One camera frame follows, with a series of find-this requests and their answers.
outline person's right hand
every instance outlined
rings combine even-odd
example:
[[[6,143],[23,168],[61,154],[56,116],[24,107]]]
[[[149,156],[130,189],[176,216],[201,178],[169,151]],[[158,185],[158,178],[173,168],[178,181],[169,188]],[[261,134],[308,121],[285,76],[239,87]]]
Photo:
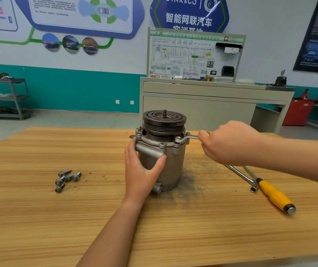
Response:
[[[206,156],[215,162],[223,165],[247,166],[251,165],[255,154],[263,148],[269,137],[243,122],[230,121],[211,133],[201,130],[198,138],[202,142]]]

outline metal cart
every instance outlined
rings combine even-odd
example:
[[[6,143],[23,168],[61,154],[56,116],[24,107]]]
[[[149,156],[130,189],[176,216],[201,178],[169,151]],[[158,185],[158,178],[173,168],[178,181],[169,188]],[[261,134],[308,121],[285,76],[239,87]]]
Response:
[[[29,97],[29,91],[28,86],[25,79],[16,79],[16,78],[10,78],[10,79],[0,79],[0,83],[8,83],[11,87],[13,97],[11,98],[0,98],[0,100],[3,101],[14,101],[16,104],[17,112],[18,114],[12,114],[12,113],[3,113],[0,111],[0,117],[10,117],[10,118],[19,118],[20,120],[24,120],[25,117],[29,117],[33,113],[33,107],[31,105],[30,97]],[[26,95],[17,95],[16,90],[14,88],[14,84],[18,83],[24,83],[26,87],[27,94]],[[24,101],[29,99],[29,103],[31,105],[31,109],[21,109],[19,106],[20,101]]]

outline hand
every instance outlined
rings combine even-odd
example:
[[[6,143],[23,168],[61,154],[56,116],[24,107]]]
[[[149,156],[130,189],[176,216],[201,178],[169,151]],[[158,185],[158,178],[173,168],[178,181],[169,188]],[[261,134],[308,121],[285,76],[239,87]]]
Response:
[[[134,138],[126,150],[124,163],[126,165],[126,199],[135,204],[143,205],[154,183],[165,166],[166,155],[162,155],[151,170],[145,169],[140,163],[135,150]]]
[[[230,121],[211,133],[201,130],[198,138],[206,156],[217,163],[231,166],[252,165],[254,154],[269,139],[251,126],[238,121]]]

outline metal wrench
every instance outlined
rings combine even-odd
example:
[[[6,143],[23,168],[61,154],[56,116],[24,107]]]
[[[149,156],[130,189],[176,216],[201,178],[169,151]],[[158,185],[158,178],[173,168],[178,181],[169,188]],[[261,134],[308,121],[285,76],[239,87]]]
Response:
[[[233,166],[229,166],[229,165],[225,165],[227,168],[233,170],[236,174],[238,174],[239,176],[241,176],[244,180],[246,180],[248,183],[251,184],[251,188],[250,188],[250,191],[253,192],[253,193],[257,193],[258,192],[258,188],[259,188],[259,185],[258,183],[253,180],[253,179],[250,179],[248,176],[244,175],[243,173],[241,173],[239,170],[237,170],[235,167]]]

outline forearm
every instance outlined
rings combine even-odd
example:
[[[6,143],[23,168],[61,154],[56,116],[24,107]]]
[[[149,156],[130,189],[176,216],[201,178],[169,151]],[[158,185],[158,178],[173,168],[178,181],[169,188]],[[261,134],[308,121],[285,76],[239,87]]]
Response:
[[[253,154],[249,154],[250,166],[318,182],[318,141],[267,137]]]
[[[125,267],[141,207],[124,199],[76,267]]]

